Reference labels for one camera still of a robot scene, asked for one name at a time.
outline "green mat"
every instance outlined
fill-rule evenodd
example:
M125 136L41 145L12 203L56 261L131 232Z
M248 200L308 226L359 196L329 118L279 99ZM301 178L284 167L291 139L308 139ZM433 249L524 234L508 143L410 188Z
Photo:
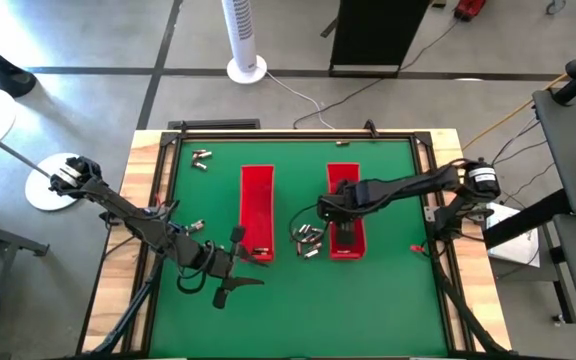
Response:
M207 149L208 171L191 168L192 150ZM414 174L407 141L188 142L175 188L173 220L206 220L194 238L229 246L239 219L240 167L275 166L275 260L270 268L239 263L236 275L266 285L239 288L226 308L212 307L219 280L184 295L171 261L164 267L151 357L442 356L442 321L430 262L410 251L425 237L419 198L404 199L365 218L367 252L359 261L322 255L305 261L288 239L288 221L326 192L326 164L358 162L362 178ZM314 209L298 223L321 223ZM187 287L197 284L193 279Z

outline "white round table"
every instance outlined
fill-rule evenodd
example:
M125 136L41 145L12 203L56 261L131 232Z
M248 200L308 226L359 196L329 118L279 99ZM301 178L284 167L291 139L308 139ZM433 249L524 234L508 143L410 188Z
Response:
M50 187L50 175L56 173L59 167L66 163L69 157L75 154L55 154L35 165L32 161L22 156L2 142L15 123L16 104L13 98L0 90L0 148L30 166L33 171L26 179L26 198L34 207L40 210L52 211L63 209L75 202L70 196L59 196L48 190Z

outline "gray floor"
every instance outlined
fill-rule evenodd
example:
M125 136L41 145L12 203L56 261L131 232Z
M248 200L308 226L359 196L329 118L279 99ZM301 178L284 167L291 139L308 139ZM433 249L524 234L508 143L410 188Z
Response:
M218 0L185 0L165 64L223 69L230 50ZM253 0L259 53L272 69L328 67L332 37L319 33L338 0ZM545 16L545 0L493 0L471 23L458 24L410 71L557 73L576 58L576 1ZM23 66L152 67L173 0L0 0L0 52ZM451 23L449 9L430 9L410 49L410 61ZM60 151L98 161L105 179L121 182L132 133L150 76L40 75L40 86L18 99L8 145L35 161ZM368 84L366 79L282 78L322 105ZM383 128L450 127L462 142L494 123L545 84L385 80L324 114L338 128L370 118ZM260 118L264 128L290 128L313 111L271 80L241 87L223 77L161 79L148 128L171 120ZM532 114L513 121L466 151L491 158ZM318 128L316 118L302 123ZM540 129L512 149L539 142ZM500 164L501 184L516 190L552 162L545 147ZM24 198L27 168L0 151L0 227L50 243L51 254L20 254L0 308L0 352L15 359L58 357L74 351L105 236L100 208L78 203L42 213ZM556 171L517 198L530 204L560 187ZM554 291L546 284L500 283L513 347L523 354L576 358L576 325L556 328Z

